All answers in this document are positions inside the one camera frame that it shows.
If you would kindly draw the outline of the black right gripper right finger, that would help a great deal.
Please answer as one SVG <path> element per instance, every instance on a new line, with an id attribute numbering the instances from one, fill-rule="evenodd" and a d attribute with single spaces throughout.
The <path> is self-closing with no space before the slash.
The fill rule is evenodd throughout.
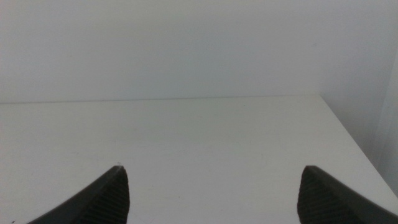
<path id="1" fill-rule="evenodd" d="M 317 166 L 306 166 L 302 172 L 297 213 L 300 223 L 397 224 L 396 214 Z"/>

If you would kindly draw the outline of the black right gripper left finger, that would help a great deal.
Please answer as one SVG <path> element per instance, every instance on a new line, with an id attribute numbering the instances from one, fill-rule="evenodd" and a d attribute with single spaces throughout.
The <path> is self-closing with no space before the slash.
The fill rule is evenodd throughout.
<path id="1" fill-rule="evenodd" d="M 127 172 L 123 166 L 114 166 L 73 197 L 31 222 L 126 224 L 129 207 Z"/>

